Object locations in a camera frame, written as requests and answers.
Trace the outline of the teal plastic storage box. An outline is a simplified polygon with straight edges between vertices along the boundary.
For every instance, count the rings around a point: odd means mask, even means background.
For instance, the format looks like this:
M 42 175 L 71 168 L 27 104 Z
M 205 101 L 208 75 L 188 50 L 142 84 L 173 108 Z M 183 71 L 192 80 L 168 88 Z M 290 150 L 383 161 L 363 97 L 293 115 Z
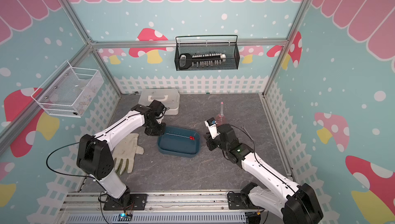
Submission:
M 157 146 L 162 154 L 193 158 L 200 152 L 200 135 L 193 130 L 167 126 L 165 133 L 158 137 Z

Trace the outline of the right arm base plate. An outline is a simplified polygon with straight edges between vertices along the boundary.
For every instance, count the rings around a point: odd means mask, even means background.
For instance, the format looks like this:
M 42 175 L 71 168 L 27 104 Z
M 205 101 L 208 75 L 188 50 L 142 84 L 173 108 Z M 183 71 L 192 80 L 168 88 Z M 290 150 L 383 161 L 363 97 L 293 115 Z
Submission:
M 253 210 L 258 209 L 243 193 L 229 191 L 227 193 L 228 208 L 230 210 Z

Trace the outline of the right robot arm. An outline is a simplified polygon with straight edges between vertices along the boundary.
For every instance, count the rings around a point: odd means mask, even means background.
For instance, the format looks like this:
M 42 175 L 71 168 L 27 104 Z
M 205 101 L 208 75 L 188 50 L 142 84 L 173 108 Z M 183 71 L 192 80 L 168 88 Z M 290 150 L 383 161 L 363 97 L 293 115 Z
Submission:
M 258 179 L 266 189 L 249 184 L 243 190 L 245 203 L 263 208 L 280 217 L 285 224 L 318 224 L 324 214 L 317 196 L 307 183 L 300 185 L 268 165 L 255 149 L 239 142 L 235 127 L 205 121 L 209 132 L 206 144 L 210 151 L 219 148 L 225 159 Z

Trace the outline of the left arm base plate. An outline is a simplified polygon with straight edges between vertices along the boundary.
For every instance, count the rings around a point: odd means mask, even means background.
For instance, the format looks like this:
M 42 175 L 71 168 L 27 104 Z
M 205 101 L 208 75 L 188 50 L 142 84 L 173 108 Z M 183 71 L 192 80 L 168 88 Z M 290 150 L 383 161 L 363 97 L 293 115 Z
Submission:
M 129 194 L 120 199 L 108 197 L 103 209 L 105 211 L 143 211 L 147 203 L 147 194 Z

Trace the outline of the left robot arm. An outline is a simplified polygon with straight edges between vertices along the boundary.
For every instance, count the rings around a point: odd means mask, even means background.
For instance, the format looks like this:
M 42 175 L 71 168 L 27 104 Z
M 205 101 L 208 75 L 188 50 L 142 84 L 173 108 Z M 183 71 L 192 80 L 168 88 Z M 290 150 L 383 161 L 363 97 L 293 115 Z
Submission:
M 137 104 L 119 121 L 95 135 L 86 134 L 80 139 L 77 166 L 93 177 L 110 197 L 118 200 L 129 194 L 128 187 L 115 172 L 113 150 L 134 130 L 145 127 L 145 134 L 159 137 L 165 133 L 161 120 L 168 108 L 158 100 L 149 106 Z

